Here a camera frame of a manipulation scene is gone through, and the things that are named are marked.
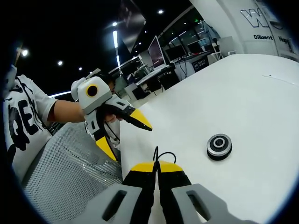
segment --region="computer monitor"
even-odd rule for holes
[[[153,62],[154,69],[159,69],[166,65],[157,36],[155,36],[151,42],[148,52]]]
[[[203,50],[201,48],[201,45],[199,44],[199,41],[190,43],[190,44],[187,45],[187,47],[194,54],[198,54],[198,53],[202,53],[203,52]]]
[[[179,57],[186,55],[186,52],[182,45],[179,45],[179,46],[176,46],[173,48],[169,48],[166,50],[166,53],[167,53],[170,61],[173,61]]]

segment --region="gray gripper housing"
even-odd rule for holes
[[[85,211],[77,218],[59,223],[129,224],[141,190],[142,188],[138,187],[114,184],[90,200]],[[173,188],[172,192],[184,224],[201,224],[197,212],[207,220],[206,224],[257,224],[231,215],[226,203],[200,184]],[[108,222],[109,213],[113,210],[114,219]]]
[[[230,214],[227,204],[200,184],[173,188],[172,192],[185,224],[201,224],[197,213],[207,220],[206,224],[256,224]]]
[[[142,188],[114,184],[90,200],[85,211],[60,224],[129,224]]]

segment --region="desk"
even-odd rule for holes
[[[149,73],[148,75],[146,75],[145,77],[143,77],[139,82],[136,83],[136,85],[142,85],[144,83],[146,83],[146,81],[150,80],[151,78],[157,76],[157,75],[161,75],[164,72],[167,72],[169,70],[173,70],[173,68],[169,65],[166,65],[165,67],[163,67],[162,69],[157,69],[152,71],[151,73]]]
[[[158,145],[159,154],[173,152],[191,183],[223,199],[231,214],[267,223],[298,179],[298,74],[297,62],[244,54],[184,79],[140,107],[152,132],[121,122],[123,177],[152,160]],[[231,138],[233,151],[212,161],[206,144],[218,133]],[[161,159],[173,162],[172,155]],[[149,223],[164,223],[156,200]]]
[[[179,78],[179,80],[183,80],[186,77],[193,75],[195,72],[202,70],[203,68],[209,65],[209,61],[207,56],[210,55],[211,52],[203,52],[198,55],[189,56],[184,60],[179,60],[174,63],[176,69],[175,72]]]

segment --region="office chair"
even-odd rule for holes
[[[220,59],[229,55],[236,54],[234,40],[231,36],[220,38],[218,40],[218,46],[220,51],[212,53],[212,56],[216,61],[219,61]]]

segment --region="yellow tip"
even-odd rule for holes
[[[165,161],[159,161],[159,163],[160,163],[161,173],[183,171],[183,169],[179,167],[177,164],[171,162],[165,162]]]
[[[152,162],[144,162],[144,163],[139,163],[133,168],[131,168],[131,171],[139,171],[139,172],[153,172],[154,168],[154,161]]]
[[[131,113],[130,117],[135,118],[136,120],[140,121],[141,123],[145,124],[150,129],[153,129],[151,124],[146,120],[145,116],[142,114],[142,112],[138,109],[135,109],[133,113]]]
[[[116,161],[116,157],[114,156],[107,140],[106,137],[102,137],[99,140],[96,141],[97,146],[104,151],[111,159]]]

